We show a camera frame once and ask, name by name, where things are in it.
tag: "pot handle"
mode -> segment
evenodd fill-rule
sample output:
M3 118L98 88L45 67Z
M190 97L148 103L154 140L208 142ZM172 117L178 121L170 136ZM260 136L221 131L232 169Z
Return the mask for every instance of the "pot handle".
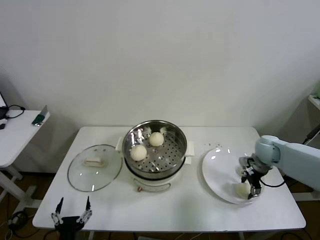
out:
M192 157L195 155L195 144L193 141L188 141L186 144L185 161L184 164L190 165L192 163Z
M122 151L122 142L124 141L124 138L121 136L119 137L118 139L118 142L115 146L115 150L118 151L118 152L121 152Z

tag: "white wall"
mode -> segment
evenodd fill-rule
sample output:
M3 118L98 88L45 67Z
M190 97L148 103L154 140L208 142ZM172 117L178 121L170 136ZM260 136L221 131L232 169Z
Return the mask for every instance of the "white wall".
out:
M2 84L13 102L52 114L17 164L55 171L88 125L164 119L290 136L320 78L319 9L318 0L1 1Z

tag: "glass lid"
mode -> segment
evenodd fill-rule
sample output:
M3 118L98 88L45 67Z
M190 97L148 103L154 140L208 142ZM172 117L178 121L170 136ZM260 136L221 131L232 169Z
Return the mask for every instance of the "glass lid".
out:
M122 162L121 154L111 145L88 147L70 163L68 181L79 191L98 191L118 176Z

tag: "white plate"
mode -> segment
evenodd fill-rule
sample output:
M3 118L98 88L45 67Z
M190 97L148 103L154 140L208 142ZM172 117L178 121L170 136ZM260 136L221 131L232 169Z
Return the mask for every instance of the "white plate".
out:
M202 162L202 173L208 186L220 198L233 204L250 204L256 199L243 199L236 193L236 185L241 183L239 157L243 156L246 156L243 152L218 147L209 151Z

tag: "laptop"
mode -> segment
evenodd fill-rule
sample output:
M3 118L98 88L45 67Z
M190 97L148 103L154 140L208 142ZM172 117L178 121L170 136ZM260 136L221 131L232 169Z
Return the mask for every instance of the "laptop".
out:
M0 92L0 130L6 126L6 114L9 111L8 105Z

